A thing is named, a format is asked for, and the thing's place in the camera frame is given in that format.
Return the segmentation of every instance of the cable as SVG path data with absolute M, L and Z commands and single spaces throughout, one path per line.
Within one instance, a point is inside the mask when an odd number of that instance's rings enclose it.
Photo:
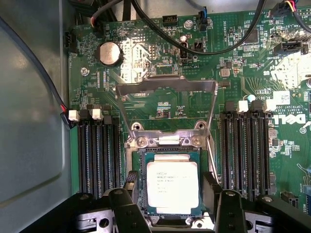
M 204 10 L 204 7 L 195 3 L 194 1 L 192 0 L 186 0 L 187 3 L 189 3 L 189 5 L 191 5 L 194 9 L 197 9 L 198 11 L 203 11 Z
M 106 5 L 100 7 L 92 16 L 91 18 L 91 25 L 94 27 L 95 21 L 98 18 L 98 16 L 101 15 L 101 13 L 105 12 L 109 8 L 113 7 L 114 5 L 118 4 L 119 2 L 122 2 L 123 0 L 112 0 L 111 2 L 107 3 Z
M 236 49 L 241 44 L 243 44 L 248 39 L 248 37 L 251 35 L 252 31 L 255 29 L 257 23 L 259 22 L 259 19 L 261 17 L 261 14 L 262 14 L 262 11 L 263 11 L 264 6 L 266 4 L 266 1 L 267 0 L 259 0 L 257 9 L 255 11 L 255 15 L 254 15 L 253 21 L 252 21 L 250 27 L 248 28 L 247 32 L 245 33 L 245 35 L 242 37 L 242 39 L 238 43 L 236 43 L 234 46 L 231 46 L 231 47 L 229 47 L 229 48 L 227 48 L 225 50 L 220 50 L 220 51 L 216 51 L 216 52 L 199 52 L 199 51 L 191 50 L 189 48 L 186 48 L 186 47 L 180 45 L 177 41 L 175 41 L 173 38 L 168 36 L 160 27 L 158 27 L 144 13 L 144 11 L 141 9 L 139 4 L 137 3 L 137 0 L 132 0 L 132 5 L 133 5 L 135 11 L 137 12 L 137 14 L 139 15 L 139 17 L 150 27 L 150 29 L 152 31 L 154 31 L 156 34 L 158 34 L 161 38 L 163 38 L 164 40 L 166 40 L 170 44 L 174 45 L 175 47 L 177 47 L 180 50 L 183 50 L 183 51 L 185 51 L 187 53 L 194 54 L 194 55 L 207 55 L 208 56 L 208 55 L 217 55 L 217 54 L 222 54 L 222 53 L 229 52 L 231 50 Z
M 124 0 L 123 1 L 123 14 L 122 14 L 122 21 L 131 20 L 131 0 Z
M 68 108 L 65 106 L 62 98 L 57 92 L 57 89 L 50 78 L 49 74 L 43 67 L 42 63 L 36 57 L 36 55 L 31 51 L 31 49 L 26 45 L 26 43 L 19 37 L 19 35 L 0 17 L 0 27 L 4 29 L 4 31 L 11 37 L 11 39 L 24 51 L 27 55 L 29 60 L 32 61 L 34 66 L 38 69 L 39 73 L 41 74 L 43 80 L 45 81 L 49 90 L 53 93 L 57 103 L 61 106 L 62 111 L 66 112 Z
M 292 10 L 292 12 L 295 11 L 294 5 L 293 5 L 293 1 L 284 1 L 285 3 L 287 3 L 290 6 L 290 9 Z
M 302 20 L 302 18 L 300 17 L 300 15 L 296 9 L 295 3 L 297 3 L 298 1 L 294 2 L 293 0 L 287 0 L 284 2 L 290 6 L 290 8 L 293 12 L 293 16 L 296 19 L 299 26 L 302 27 L 302 29 L 305 30 L 306 32 L 311 33 L 311 28 L 308 25 L 306 25 L 306 23 Z

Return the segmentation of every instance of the metal retention bracket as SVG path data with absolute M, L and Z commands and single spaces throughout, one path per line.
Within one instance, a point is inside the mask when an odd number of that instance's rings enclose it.
M 193 129 L 180 129 L 175 132 L 163 133 L 161 130 L 144 130 L 139 122 L 131 125 L 127 116 L 122 97 L 156 91 L 161 87 L 170 87 L 177 92 L 181 91 L 203 91 L 212 95 L 210 110 L 205 120 L 198 121 Z M 123 117 L 129 138 L 126 146 L 127 172 L 132 170 L 132 152 L 140 148 L 156 148 L 159 146 L 180 146 L 180 147 L 200 147 L 208 150 L 210 158 L 214 158 L 213 148 L 207 145 L 207 137 L 211 139 L 210 124 L 214 111 L 218 91 L 218 83 L 215 80 L 189 81 L 184 76 L 175 74 L 156 75 L 145 77 L 138 84 L 119 84 L 116 86 L 117 103 Z

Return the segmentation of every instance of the surface mount component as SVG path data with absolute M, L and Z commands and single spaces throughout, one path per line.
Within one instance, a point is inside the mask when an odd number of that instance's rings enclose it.
M 97 48 L 97 58 L 107 67 L 118 65 L 122 61 L 122 50 L 113 42 L 105 42 Z
M 229 77 L 230 76 L 230 69 L 229 68 L 222 68 L 220 70 L 220 76 L 224 77 L 224 78 Z

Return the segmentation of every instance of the screw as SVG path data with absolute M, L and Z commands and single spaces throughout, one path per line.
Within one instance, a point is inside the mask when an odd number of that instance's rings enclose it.
M 80 72 L 81 72 L 81 75 L 85 77 L 89 74 L 89 69 L 86 67 L 82 67 Z
M 86 200 L 88 199 L 88 195 L 87 194 L 83 194 L 81 197 L 80 197 L 80 200 Z
M 226 194 L 227 194 L 228 196 L 233 197 L 233 196 L 235 195 L 235 192 L 233 192 L 233 191 L 227 191 Z
M 191 140 L 195 147 L 199 147 L 201 145 L 201 140 L 198 136 L 193 136 Z
M 144 137 L 140 137 L 137 139 L 136 143 L 139 147 L 145 147 L 147 145 L 147 140 Z
M 185 222 L 186 222 L 187 225 L 191 225 L 192 218 L 188 217 Z
M 270 197 L 263 197 L 262 199 L 266 202 L 272 202 L 273 201 L 272 198 L 270 198 Z
M 191 28 L 193 28 L 193 22 L 191 20 L 187 20 L 184 23 L 184 28 L 190 30 Z

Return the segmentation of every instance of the white sticker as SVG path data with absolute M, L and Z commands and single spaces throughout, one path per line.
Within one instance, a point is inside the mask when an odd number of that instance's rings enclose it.
M 277 105 L 289 105 L 291 104 L 291 92 L 290 91 L 274 91 L 273 99 Z

